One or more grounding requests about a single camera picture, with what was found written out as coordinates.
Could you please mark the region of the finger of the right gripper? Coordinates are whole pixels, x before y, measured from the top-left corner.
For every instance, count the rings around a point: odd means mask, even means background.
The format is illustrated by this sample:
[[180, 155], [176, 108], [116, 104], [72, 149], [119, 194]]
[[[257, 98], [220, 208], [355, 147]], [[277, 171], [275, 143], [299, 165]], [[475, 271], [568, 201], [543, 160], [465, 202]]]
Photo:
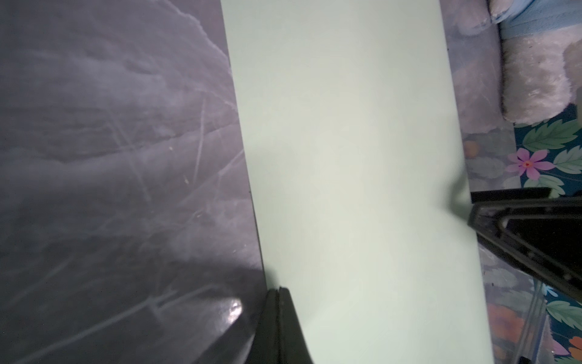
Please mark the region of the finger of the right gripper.
[[548, 187], [474, 192], [468, 225], [493, 254], [581, 300], [581, 192]]

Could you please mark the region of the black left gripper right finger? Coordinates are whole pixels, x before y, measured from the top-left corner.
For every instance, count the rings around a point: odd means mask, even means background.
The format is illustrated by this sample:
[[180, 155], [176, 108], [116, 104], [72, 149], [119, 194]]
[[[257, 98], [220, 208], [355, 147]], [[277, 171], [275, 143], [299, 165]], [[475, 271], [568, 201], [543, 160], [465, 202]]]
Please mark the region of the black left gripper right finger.
[[278, 290], [278, 362], [313, 364], [288, 288]]

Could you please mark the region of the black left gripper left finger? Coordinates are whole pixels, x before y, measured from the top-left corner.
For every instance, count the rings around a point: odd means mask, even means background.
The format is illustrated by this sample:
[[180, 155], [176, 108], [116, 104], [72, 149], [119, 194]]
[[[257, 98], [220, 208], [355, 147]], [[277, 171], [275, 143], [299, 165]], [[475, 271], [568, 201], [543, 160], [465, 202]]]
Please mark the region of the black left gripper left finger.
[[278, 297], [278, 290], [268, 291], [245, 364], [277, 364], [279, 362]]

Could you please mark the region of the pale green paper sheet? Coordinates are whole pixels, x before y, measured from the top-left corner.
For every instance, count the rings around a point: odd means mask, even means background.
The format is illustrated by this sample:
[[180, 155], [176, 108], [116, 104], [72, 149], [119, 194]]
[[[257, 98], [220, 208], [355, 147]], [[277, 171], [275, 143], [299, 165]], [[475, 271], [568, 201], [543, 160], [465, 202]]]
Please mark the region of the pale green paper sheet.
[[316, 363], [491, 363], [437, 1], [222, 4], [265, 271]]

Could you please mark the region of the white teddy bear blue shirt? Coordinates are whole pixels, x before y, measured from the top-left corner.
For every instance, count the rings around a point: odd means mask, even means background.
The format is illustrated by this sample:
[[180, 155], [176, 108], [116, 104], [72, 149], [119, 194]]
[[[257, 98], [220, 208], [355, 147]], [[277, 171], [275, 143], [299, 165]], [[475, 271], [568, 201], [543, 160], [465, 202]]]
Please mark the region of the white teddy bear blue shirt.
[[491, 1], [503, 51], [503, 116], [535, 124], [581, 99], [581, 0]]

